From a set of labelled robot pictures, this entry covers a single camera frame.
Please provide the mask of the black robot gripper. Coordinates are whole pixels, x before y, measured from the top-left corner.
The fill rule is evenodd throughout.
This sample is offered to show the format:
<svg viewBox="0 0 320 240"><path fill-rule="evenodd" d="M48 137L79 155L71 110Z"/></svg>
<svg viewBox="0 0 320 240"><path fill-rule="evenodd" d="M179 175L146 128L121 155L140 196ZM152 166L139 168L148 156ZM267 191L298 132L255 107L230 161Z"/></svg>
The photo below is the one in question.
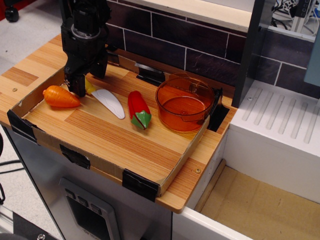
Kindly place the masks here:
<svg viewBox="0 0 320 240"><path fill-rule="evenodd" d="M61 0L59 6L62 48L67 55L64 83L82 98L86 95L85 75L103 79L106 74L111 9L106 0Z"/></svg>

